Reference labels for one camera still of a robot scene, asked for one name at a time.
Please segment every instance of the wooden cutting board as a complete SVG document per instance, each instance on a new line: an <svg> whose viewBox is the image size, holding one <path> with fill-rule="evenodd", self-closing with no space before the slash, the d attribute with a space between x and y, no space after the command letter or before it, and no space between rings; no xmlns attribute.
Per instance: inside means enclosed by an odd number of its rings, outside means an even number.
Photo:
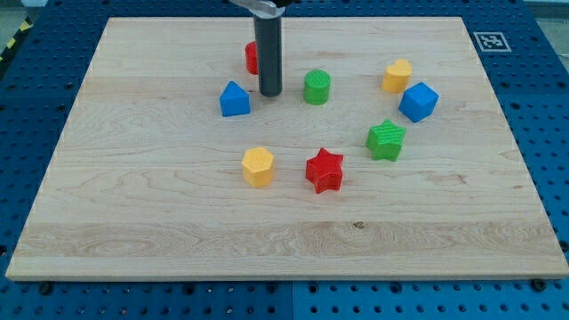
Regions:
<svg viewBox="0 0 569 320"><path fill-rule="evenodd" d="M111 19L8 268L12 280L513 279L569 269L459 18L284 19L284 91L244 69L251 19ZM413 124L380 89L395 59L440 95ZM312 68L333 78L302 100ZM228 80L252 113L224 118ZM407 128L373 161L370 126ZM243 181L248 148L276 157ZM340 192L306 160L344 155Z"/></svg>

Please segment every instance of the toy block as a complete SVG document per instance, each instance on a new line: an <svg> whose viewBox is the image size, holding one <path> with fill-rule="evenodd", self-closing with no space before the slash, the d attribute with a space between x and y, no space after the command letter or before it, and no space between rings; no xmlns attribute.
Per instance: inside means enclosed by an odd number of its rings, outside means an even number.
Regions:
<svg viewBox="0 0 569 320"><path fill-rule="evenodd" d="M372 159L397 161L406 129L394 125L389 119L370 128L365 145L372 151Z"/></svg>
<svg viewBox="0 0 569 320"><path fill-rule="evenodd" d="M273 180L275 157L264 147L245 151L241 165L243 179L255 188L268 186Z"/></svg>
<svg viewBox="0 0 569 320"><path fill-rule="evenodd" d="M245 46L245 65L250 74L259 74L257 66L257 44L254 41Z"/></svg>
<svg viewBox="0 0 569 320"><path fill-rule="evenodd" d="M405 90L399 104L399 111L416 123L433 113L437 100L436 92L426 84L418 83Z"/></svg>
<svg viewBox="0 0 569 320"><path fill-rule="evenodd" d="M397 59L394 64L388 66L385 70L381 89L391 93L403 92L409 83L412 71L409 61Z"/></svg>
<svg viewBox="0 0 569 320"><path fill-rule="evenodd" d="M306 162L306 179L314 184L319 194L325 190L340 190L343 155L334 155L320 148L318 155Z"/></svg>
<svg viewBox="0 0 569 320"><path fill-rule="evenodd" d="M332 79L323 70L311 70L304 77L304 100L315 106L328 101Z"/></svg>
<svg viewBox="0 0 569 320"><path fill-rule="evenodd" d="M229 81L228 86L221 94L220 104L222 116L239 116L251 112L249 93L233 81Z"/></svg>

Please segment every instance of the blue pegboard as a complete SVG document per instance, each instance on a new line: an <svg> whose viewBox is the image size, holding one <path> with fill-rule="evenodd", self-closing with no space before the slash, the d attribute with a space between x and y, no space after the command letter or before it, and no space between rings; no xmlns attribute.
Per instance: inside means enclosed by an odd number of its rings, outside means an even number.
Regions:
<svg viewBox="0 0 569 320"><path fill-rule="evenodd" d="M247 15L225 0L48 3L0 82L2 274L108 17ZM461 16L567 256L569 75L521 1L305 0L286 15ZM500 33L509 51L487 51L480 32ZM15 284L2 276L0 319L561 319L569 317L568 292L568 280Z"/></svg>

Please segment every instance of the red star block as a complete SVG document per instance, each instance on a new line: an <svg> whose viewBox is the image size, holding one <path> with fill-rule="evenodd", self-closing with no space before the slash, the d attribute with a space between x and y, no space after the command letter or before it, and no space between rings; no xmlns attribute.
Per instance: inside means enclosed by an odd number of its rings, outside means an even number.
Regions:
<svg viewBox="0 0 569 320"><path fill-rule="evenodd" d="M343 155L334 155L320 148L318 155L306 162L306 179L314 184L319 194L325 190L340 190Z"/></svg>

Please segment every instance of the blue block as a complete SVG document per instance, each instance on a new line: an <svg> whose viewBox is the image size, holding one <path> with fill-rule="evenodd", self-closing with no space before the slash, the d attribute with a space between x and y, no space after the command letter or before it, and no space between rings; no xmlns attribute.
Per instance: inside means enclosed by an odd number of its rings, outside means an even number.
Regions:
<svg viewBox="0 0 569 320"><path fill-rule="evenodd" d="M229 81L228 86L221 94L220 104L223 116L239 116L251 113L249 93L233 81Z"/></svg>
<svg viewBox="0 0 569 320"><path fill-rule="evenodd" d="M436 92L426 84L418 83L405 90L399 104L399 111L416 123L433 113L437 100Z"/></svg>

